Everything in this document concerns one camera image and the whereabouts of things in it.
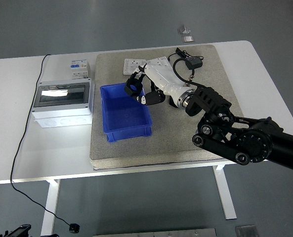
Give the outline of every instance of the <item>white electrical box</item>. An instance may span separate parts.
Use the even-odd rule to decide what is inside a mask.
[[[35,120],[41,127],[91,124],[94,86],[90,78],[39,82]]]
[[[87,60],[74,60],[71,64],[72,79],[90,77],[90,66]]]

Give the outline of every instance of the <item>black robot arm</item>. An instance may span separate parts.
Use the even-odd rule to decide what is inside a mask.
[[[235,163],[246,165],[265,159],[293,169],[293,136],[283,133],[272,119],[235,117],[231,103],[211,87],[197,88],[186,107],[190,116],[206,113],[198,123],[193,143]],[[235,128],[234,124],[244,124]]]

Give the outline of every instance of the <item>white table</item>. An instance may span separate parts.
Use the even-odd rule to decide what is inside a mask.
[[[293,135],[292,115],[251,43],[234,41],[213,45],[244,116],[256,119],[271,116],[286,133]],[[82,59],[90,63],[93,79],[96,57],[100,53],[105,52],[51,55],[44,62],[41,81],[70,79],[71,61]],[[13,157],[24,131],[42,59],[43,56],[0,59],[0,184],[10,182]],[[95,171],[89,161],[90,133],[91,125],[44,129],[31,117],[16,160],[14,182],[47,180],[50,187],[46,206],[55,211],[60,179],[213,166],[225,216],[236,218],[222,170],[231,161],[222,159]],[[44,215],[42,235],[50,234],[53,220],[51,215]]]

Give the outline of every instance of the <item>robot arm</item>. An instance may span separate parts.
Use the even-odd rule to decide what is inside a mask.
[[[136,79],[135,76],[140,72],[142,75]],[[144,76],[147,76],[155,86],[153,86],[152,92],[140,96]],[[166,96],[170,96],[171,102],[178,108],[185,107],[184,102],[195,92],[175,75],[166,57],[150,60],[147,64],[136,68],[126,82],[125,91],[129,96],[145,105],[161,103],[165,101]]]
[[[139,66],[126,82],[125,91],[145,105],[157,104],[170,96],[173,106],[185,109],[189,116],[206,113],[198,123],[198,133],[192,138],[194,145],[215,153],[240,165],[261,162],[265,159],[293,169],[293,136],[283,133],[271,117],[251,119],[235,117],[230,112],[231,103],[211,87],[182,79],[170,66],[167,58],[157,58]],[[153,91],[139,96],[142,79],[147,76],[155,85]],[[188,83],[197,86],[194,90]],[[234,128],[235,123],[248,128]]]

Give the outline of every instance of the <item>table leg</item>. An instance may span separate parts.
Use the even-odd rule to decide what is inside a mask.
[[[219,195],[220,195],[225,219],[226,220],[236,219],[236,213],[235,213],[234,205],[232,202],[230,190],[226,182],[223,167],[224,165],[213,166],[217,189],[219,190]]]
[[[58,199],[60,180],[47,180],[49,182],[46,208],[55,213]],[[44,211],[44,218],[41,230],[41,236],[49,236],[53,232],[55,217],[53,214]]]

